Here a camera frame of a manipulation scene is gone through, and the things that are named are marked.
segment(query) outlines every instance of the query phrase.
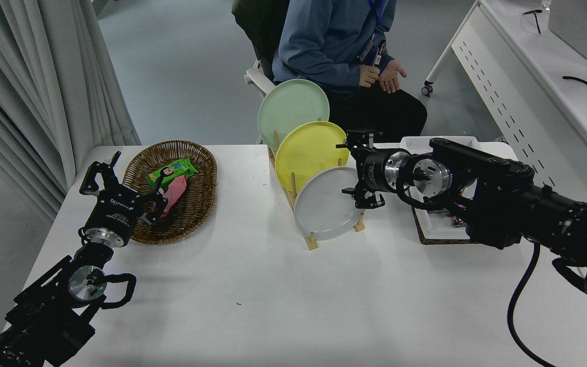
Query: wicker basket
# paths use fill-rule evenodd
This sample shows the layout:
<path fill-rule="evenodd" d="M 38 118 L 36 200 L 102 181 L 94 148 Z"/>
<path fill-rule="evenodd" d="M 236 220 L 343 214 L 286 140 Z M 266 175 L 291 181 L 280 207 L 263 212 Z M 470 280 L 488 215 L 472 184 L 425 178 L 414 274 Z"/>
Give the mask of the wicker basket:
<path fill-rule="evenodd" d="M 123 183 L 144 195 L 151 191 L 147 176 L 179 158 L 189 158 L 197 174 L 187 179 L 187 189 L 169 214 L 149 227 L 138 221 L 131 239 L 143 244 L 168 244 L 194 232 L 214 208 L 217 161 L 209 150 L 184 140 L 161 142 L 140 151 L 130 161 Z"/>

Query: yellow object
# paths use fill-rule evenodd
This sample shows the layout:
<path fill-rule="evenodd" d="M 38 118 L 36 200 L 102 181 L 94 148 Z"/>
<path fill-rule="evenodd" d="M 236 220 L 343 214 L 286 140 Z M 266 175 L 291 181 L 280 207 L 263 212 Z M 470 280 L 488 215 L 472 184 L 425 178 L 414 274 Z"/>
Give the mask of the yellow object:
<path fill-rule="evenodd" d="M 336 144 L 343 144 L 344 140 L 345 132 L 327 121 L 305 123 L 292 130 L 275 155 L 275 174 L 282 186 L 289 191 L 300 190 L 322 170 L 336 167 L 338 163 L 345 165 L 349 151 L 336 148 Z M 293 184 L 292 172 L 295 174 Z"/>

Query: white curtain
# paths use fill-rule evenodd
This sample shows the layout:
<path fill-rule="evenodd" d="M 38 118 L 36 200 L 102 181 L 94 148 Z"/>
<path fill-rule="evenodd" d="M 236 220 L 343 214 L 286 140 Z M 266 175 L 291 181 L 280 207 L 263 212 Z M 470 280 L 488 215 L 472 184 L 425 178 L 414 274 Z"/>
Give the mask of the white curtain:
<path fill-rule="evenodd" d="M 53 220 L 90 149 L 138 145 L 91 0 L 0 0 L 0 177 Z"/>

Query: black pants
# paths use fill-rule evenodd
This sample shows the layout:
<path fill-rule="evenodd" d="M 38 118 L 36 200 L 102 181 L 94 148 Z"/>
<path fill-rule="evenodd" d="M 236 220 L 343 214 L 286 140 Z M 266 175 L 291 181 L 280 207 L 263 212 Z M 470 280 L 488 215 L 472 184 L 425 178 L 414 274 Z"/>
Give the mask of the black pants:
<path fill-rule="evenodd" d="M 330 122 L 344 130 L 374 128 L 383 133 L 377 142 L 400 142 L 403 137 L 420 135 L 427 120 L 427 109 L 420 100 L 403 90 L 386 93 L 377 82 L 348 99 L 328 90 L 325 93 Z"/>

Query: green snack package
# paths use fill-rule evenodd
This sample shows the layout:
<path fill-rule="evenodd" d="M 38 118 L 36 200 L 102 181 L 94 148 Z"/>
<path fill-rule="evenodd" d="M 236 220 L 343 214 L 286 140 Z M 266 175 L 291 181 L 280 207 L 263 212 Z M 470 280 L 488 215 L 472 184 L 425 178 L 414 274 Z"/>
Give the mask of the green snack package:
<path fill-rule="evenodd" d="M 179 160 L 173 161 L 170 165 L 166 165 L 161 169 L 158 169 L 153 173 L 149 174 L 149 176 L 147 176 L 147 179 L 149 180 L 149 184 L 151 184 L 151 187 L 154 186 L 158 177 L 160 177 L 161 172 L 163 172 L 163 176 L 165 177 L 165 179 L 163 179 L 163 184 L 161 185 L 161 188 L 163 190 L 167 190 L 169 184 L 176 177 L 182 176 L 184 174 L 186 174 L 187 177 L 191 177 L 194 174 L 198 173 L 198 170 L 194 168 L 191 161 L 189 161 L 186 158 L 180 158 Z"/>

